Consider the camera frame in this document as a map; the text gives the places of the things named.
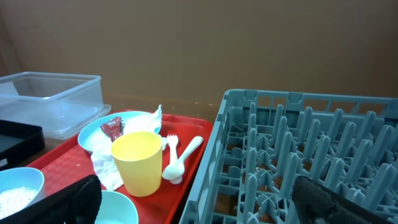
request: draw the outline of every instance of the gray dish rack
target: gray dish rack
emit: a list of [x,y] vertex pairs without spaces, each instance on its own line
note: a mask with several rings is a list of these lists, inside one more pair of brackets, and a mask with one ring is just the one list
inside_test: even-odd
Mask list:
[[181,224],[298,223],[298,175],[398,224],[398,99],[228,90]]

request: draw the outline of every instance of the cup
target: cup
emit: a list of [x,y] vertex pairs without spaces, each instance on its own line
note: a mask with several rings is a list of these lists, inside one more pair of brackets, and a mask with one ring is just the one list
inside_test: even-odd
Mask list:
[[112,144],[112,156],[132,196],[153,194],[162,181],[162,137],[150,132],[123,135]]

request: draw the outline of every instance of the light blue bowl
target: light blue bowl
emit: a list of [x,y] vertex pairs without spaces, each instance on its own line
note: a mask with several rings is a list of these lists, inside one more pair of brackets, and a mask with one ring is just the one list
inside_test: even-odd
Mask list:
[[110,190],[102,191],[102,201],[95,224],[136,224],[136,206],[124,194]]
[[26,187],[37,191],[36,196],[26,207],[45,198],[44,175],[40,170],[30,167],[20,167],[0,172],[0,193],[19,187]]
[[[90,147],[90,137],[91,135],[95,132],[98,131],[101,127],[101,125],[107,123],[108,121],[112,120],[113,118],[120,116],[124,121],[127,121],[130,118],[140,116],[143,114],[149,114],[148,112],[142,112],[142,111],[126,111],[126,112],[120,112],[120,113],[114,113],[107,115],[102,118],[98,118],[97,120],[91,122],[89,125],[87,125],[83,130],[81,130],[79,136],[78,136],[78,143],[80,147],[85,149],[88,153],[93,153],[92,148]],[[156,128],[154,132],[158,134],[160,131],[160,128]]]

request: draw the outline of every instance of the black tray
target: black tray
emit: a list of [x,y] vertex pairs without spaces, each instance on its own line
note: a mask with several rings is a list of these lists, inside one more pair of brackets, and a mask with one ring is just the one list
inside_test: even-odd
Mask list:
[[0,120],[0,170],[18,165],[43,148],[42,127]]

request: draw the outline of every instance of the spoon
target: spoon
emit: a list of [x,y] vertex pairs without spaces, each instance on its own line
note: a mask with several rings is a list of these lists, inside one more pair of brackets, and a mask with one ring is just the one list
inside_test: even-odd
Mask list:
[[203,142],[203,138],[196,136],[192,139],[182,155],[173,163],[169,164],[164,170],[162,177],[166,180],[175,180],[181,177],[185,172],[184,161],[188,156]]

